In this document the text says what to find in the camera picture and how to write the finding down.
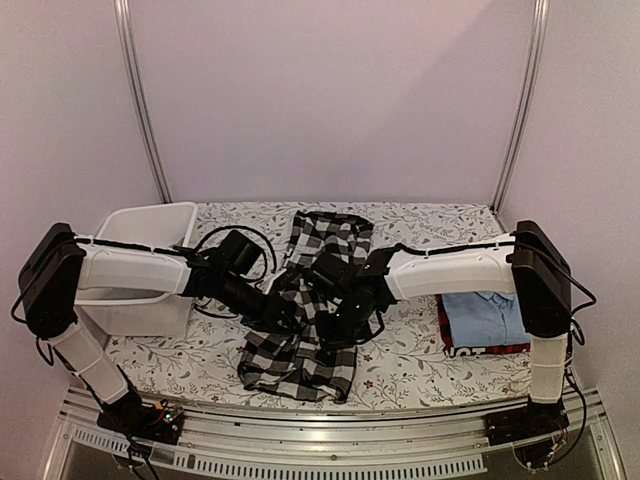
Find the black white plaid shirt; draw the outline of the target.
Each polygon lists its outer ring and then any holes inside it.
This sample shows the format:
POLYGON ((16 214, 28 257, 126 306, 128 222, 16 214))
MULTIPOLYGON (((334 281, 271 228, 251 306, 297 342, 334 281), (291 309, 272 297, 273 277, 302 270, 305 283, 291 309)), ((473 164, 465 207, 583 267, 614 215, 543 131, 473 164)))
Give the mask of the black white plaid shirt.
POLYGON ((358 215, 298 211, 274 289, 296 304, 298 334, 249 331, 238 366, 246 390, 261 391, 303 402, 329 399, 346 402, 356 373, 355 347, 329 351, 321 347, 315 316, 328 310, 327 301, 304 284, 303 271, 322 253, 349 264, 360 264, 371 246, 373 224, 358 215))

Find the red black shirt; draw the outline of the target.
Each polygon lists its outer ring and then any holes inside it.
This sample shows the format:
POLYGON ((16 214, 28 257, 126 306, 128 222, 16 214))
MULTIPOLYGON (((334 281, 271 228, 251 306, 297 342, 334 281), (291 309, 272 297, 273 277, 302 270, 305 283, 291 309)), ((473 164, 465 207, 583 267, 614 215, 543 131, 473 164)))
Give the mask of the red black shirt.
POLYGON ((508 355, 525 353, 530 351, 530 341, 528 344, 497 346, 497 347, 455 347, 452 342, 451 332, 447 316, 442 305, 442 296, 436 296, 438 322, 440 328, 440 336, 444 343, 444 352, 449 357, 471 357, 481 355, 508 355))

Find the light blue shirt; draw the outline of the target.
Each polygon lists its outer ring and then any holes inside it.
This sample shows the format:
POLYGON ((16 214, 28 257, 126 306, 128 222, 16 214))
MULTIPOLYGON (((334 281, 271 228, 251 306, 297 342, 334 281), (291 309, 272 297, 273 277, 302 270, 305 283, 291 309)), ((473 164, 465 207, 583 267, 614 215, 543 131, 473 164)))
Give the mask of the light blue shirt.
POLYGON ((444 294, 442 305, 455 347, 497 347, 529 343, 515 294, 444 294))

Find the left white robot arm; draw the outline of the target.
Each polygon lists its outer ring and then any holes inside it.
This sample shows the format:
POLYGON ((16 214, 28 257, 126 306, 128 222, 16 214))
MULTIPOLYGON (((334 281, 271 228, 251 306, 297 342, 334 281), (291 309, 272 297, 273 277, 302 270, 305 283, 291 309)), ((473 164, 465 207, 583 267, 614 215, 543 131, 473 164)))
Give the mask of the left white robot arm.
POLYGON ((128 434, 148 426, 148 412, 126 375, 108 358, 74 308, 80 290, 127 289, 186 298, 210 298, 240 315, 249 328, 293 334, 300 324, 296 305, 279 293, 265 293, 247 279, 261 254, 247 228, 225 228, 217 246, 195 248, 148 245, 76 235, 54 224, 18 277, 19 296, 11 318, 46 342, 46 361, 60 356, 128 434))

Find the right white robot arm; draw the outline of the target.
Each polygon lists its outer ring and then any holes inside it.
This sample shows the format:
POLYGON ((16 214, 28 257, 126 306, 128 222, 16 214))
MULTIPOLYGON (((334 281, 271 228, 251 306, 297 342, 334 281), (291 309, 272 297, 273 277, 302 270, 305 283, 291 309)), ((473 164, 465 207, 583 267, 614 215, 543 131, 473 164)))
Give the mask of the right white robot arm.
POLYGON ((510 234, 465 245, 418 251, 397 244, 372 251, 360 264, 323 252, 305 281, 337 304, 334 312, 315 317, 326 350, 373 339, 370 317, 400 301, 470 292, 515 295, 531 345, 531 403, 518 412, 517 427, 537 436, 554 422, 573 317, 571 270, 535 222, 520 221, 510 234))

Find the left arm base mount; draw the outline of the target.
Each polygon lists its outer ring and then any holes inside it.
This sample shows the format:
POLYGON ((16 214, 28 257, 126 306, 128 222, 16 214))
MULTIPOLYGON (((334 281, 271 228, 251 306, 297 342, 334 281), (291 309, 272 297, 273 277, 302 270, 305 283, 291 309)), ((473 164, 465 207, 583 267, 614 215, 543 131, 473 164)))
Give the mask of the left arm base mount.
POLYGON ((127 392, 114 403, 100 404, 97 425, 126 437, 176 445, 184 425, 184 410, 163 399, 145 403, 137 392, 127 392))

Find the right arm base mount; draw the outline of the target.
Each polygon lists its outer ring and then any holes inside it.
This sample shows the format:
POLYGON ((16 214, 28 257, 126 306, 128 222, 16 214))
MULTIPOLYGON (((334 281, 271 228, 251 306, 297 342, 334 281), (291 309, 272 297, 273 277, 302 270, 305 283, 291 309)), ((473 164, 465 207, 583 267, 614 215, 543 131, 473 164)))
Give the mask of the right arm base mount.
POLYGON ((526 441, 513 450, 525 468, 548 467, 566 443, 569 420, 562 400, 552 404, 528 400, 522 407, 489 413, 483 417, 484 434, 491 446, 526 441))

